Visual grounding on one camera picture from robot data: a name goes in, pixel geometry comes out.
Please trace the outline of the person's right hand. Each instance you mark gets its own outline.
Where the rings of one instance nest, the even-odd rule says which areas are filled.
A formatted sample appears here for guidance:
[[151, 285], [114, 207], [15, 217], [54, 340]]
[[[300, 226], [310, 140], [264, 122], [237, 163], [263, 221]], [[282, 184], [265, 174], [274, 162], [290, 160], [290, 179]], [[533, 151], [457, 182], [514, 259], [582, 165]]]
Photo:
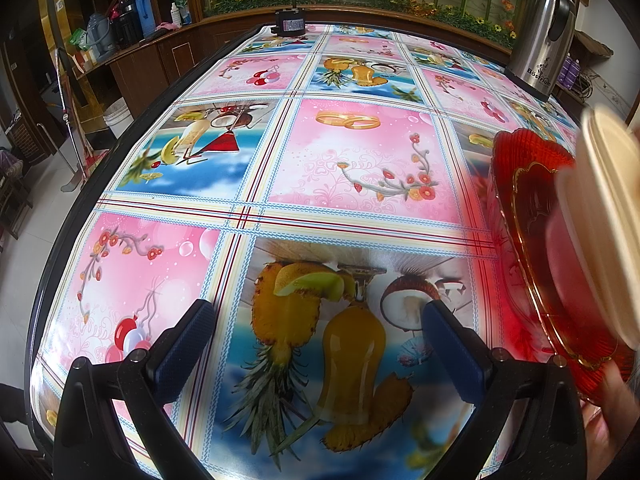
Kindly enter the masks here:
[[600, 410], [585, 404], [587, 445], [587, 479], [597, 479], [614, 462], [639, 420], [639, 400], [620, 376], [611, 361], [605, 364], [602, 382], [603, 401]]

